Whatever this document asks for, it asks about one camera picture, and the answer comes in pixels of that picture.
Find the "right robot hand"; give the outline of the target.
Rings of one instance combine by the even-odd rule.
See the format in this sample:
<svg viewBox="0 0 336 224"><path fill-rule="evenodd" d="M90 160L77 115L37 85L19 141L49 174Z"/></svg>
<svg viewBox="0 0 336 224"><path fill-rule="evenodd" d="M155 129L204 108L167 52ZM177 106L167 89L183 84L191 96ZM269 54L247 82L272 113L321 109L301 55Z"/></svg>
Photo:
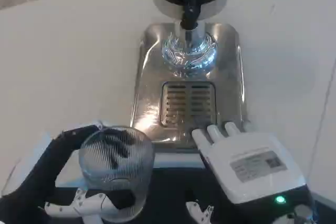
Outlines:
<svg viewBox="0 0 336 224"><path fill-rule="evenodd" d="M193 129L192 138L230 208L231 223L317 223L316 204L299 165L270 133L227 122Z"/></svg>

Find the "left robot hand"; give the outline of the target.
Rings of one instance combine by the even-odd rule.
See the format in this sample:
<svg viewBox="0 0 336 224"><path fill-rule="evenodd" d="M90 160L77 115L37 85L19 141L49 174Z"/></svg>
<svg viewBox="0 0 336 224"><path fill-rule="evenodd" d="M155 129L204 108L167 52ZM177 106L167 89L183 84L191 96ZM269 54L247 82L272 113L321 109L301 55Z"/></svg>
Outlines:
<svg viewBox="0 0 336 224"><path fill-rule="evenodd" d="M55 181L73 151L83 142L97 134L112 146L123 158L129 156L128 145L134 138L127 130L99 129L95 124L63 131L42 152L22 182L1 197L2 223L45 223L46 209L55 209L61 214L81 217L92 214L117 213L135 203L129 189L104 191L75 188L56 188Z"/></svg>

